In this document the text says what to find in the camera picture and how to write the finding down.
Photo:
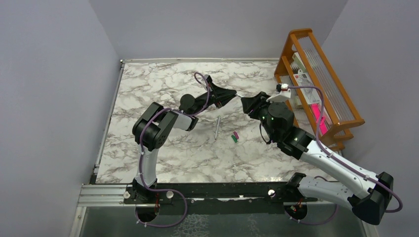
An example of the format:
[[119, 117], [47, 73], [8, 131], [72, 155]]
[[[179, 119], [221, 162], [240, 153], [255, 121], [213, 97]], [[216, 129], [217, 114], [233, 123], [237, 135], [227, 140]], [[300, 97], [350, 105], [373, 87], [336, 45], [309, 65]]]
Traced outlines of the green pen cap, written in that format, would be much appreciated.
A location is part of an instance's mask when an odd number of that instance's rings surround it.
[[231, 135], [231, 137], [232, 137], [232, 139], [233, 139], [233, 141], [234, 141], [235, 143], [237, 143], [237, 142], [238, 142], [238, 140], [237, 140], [237, 138], [236, 138], [236, 136], [235, 136], [235, 135]]

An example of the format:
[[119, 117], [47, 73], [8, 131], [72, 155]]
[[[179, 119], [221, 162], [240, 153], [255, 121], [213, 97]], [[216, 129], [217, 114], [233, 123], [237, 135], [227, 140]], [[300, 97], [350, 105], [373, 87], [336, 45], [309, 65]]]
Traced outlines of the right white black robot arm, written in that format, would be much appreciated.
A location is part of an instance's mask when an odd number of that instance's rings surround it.
[[309, 163], [336, 179], [335, 183], [316, 181], [295, 174], [289, 181], [303, 197], [317, 198], [351, 209], [362, 221], [379, 225], [394, 197], [394, 178], [382, 172], [376, 174], [346, 160], [323, 145], [311, 133], [294, 126], [294, 113], [284, 102], [270, 102], [260, 92], [254, 97], [241, 98], [244, 114], [260, 121], [269, 137], [284, 154]]

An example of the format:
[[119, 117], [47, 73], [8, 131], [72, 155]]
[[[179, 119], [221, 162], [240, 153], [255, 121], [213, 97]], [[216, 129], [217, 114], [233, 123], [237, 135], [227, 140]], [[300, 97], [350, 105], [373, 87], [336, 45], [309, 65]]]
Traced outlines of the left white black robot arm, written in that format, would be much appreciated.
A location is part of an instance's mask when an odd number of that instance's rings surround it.
[[236, 90], [221, 88], [210, 82], [207, 92], [198, 97], [183, 95], [178, 110], [164, 108], [163, 105], [153, 102], [132, 129], [140, 152], [135, 181], [145, 189], [152, 190], [151, 186], [157, 181], [158, 152], [172, 129], [193, 130], [198, 123], [199, 113], [211, 105], [222, 108], [236, 96]]

